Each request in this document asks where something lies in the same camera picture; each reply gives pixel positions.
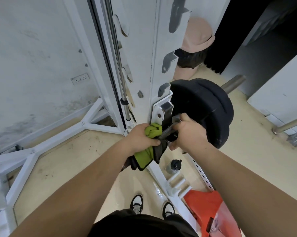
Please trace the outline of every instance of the electrical outlet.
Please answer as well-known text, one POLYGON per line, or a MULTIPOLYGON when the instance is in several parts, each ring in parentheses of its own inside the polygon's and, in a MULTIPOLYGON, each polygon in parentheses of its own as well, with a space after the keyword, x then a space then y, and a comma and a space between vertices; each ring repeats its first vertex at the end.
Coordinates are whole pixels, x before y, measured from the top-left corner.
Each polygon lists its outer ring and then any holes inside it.
POLYGON ((71 78, 71 81, 74 85, 77 85, 78 83, 86 80, 89 80, 89 76, 87 73, 71 78))

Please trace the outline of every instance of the foot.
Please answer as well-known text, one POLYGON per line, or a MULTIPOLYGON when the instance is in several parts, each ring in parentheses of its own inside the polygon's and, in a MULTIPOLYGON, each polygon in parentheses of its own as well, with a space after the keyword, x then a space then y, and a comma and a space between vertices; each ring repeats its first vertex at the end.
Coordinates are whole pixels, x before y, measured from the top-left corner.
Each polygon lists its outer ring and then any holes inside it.
POLYGON ((143 210, 143 197, 142 195, 136 195, 130 204, 130 209, 132 209, 137 215, 142 213, 143 210))
POLYGON ((174 209, 174 206, 172 205, 172 203, 170 203, 169 201, 165 202, 164 206, 163 206, 163 211, 162 211, 163 220, 167 216, 172 215, 174 213, 175 213, 175 209, 174 209))

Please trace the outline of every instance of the red bag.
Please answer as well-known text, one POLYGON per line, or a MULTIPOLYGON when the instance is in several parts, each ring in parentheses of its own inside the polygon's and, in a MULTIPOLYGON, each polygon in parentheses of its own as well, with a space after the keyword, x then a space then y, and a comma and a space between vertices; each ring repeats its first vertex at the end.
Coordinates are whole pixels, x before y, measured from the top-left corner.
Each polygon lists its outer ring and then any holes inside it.
POLYGON ((190 190, 184 199, 194 212, 202 237, 241 237, 241 232, 217 191, 190 190))

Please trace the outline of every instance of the chrome rod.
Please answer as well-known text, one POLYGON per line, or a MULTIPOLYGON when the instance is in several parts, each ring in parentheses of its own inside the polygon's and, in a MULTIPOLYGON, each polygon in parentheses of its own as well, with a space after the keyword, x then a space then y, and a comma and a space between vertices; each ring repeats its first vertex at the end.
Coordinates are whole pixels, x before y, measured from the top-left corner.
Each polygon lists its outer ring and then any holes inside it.
POLYGON ((278 135, 279 133, 283 132, 283 131, 286 131, 292 127, 295 127, 297 126, 297 119, 293 120, 293 121, 290 121, 289 123, 287 124, 284 124, 280 127, 273 127, 272 128, 272 131, 274 134, 278 135))
POLYGON ((226 94, 230 94, 234 91, 240 84, 242 84, 246 80, 245 75, 236 75, 227 83, 225 83, 221 88, 226 92, 226 94))
MULTIPOLYGON (((125 87, 124 77, 123 77, 123 73, 122 73, 122 64, 121 64, 121 57, 120 57, 120 52, 119 52, 119 44, 118 44, 116 29, 115 29, 115 25, 114 25, 113 18, 112 18, 113 14, 112 14, 112 9, 111 9, 111 2, 110 2, 110 0, 104 0, 104 1, 105 1, 106 11, 107 11, 108 24, 109 24, 109 28, 110 28, 110 32, 111 32, 113 49, 114 49, 115 56, 116 56, 115 67, 117 69, 119 88, 120 88, 120 92, 121 92, 121 99, 122 99, 122 101, 126 102, 127 101, 126 87, 125 87)), ((126 120, 127 121, 131 120, 129 106, 124 105, 123 103, 121 103, 121 104, 124 107, 126 120)))

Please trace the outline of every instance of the bolt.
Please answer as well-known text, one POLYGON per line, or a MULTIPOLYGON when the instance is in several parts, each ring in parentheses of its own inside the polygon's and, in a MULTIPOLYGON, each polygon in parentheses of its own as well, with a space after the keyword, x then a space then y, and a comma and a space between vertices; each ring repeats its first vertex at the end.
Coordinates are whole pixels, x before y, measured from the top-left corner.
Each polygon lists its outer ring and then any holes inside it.
POLYGON ((138 96, 139 98, 143 98, 143 97, 144 97, 142 91, 139 91, 139 92, 137 93, 137 96, 138 96))

